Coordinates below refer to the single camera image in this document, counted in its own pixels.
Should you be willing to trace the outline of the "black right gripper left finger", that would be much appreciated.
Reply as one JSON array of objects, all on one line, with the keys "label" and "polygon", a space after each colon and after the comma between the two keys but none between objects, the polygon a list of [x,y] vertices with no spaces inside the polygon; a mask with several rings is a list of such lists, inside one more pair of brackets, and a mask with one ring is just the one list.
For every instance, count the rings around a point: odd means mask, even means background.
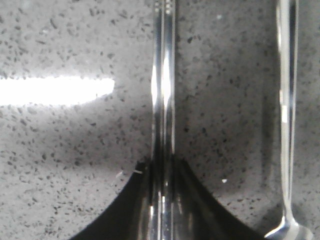
[{"label": "black right gripper left finger", "polygon": [[150,206],[147,164],[136,164],[113,202],[72,240],[146,240]]}]

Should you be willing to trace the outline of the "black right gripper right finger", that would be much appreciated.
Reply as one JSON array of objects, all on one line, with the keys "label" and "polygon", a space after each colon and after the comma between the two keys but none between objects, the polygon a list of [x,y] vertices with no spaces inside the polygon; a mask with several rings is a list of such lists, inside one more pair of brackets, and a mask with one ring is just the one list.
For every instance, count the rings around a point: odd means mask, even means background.
[{"label": "black right gripper right finger", "polygon": [[263,240],[264,236],[232,215],[198,180],[189,164],[174,165],[175,240]]}]

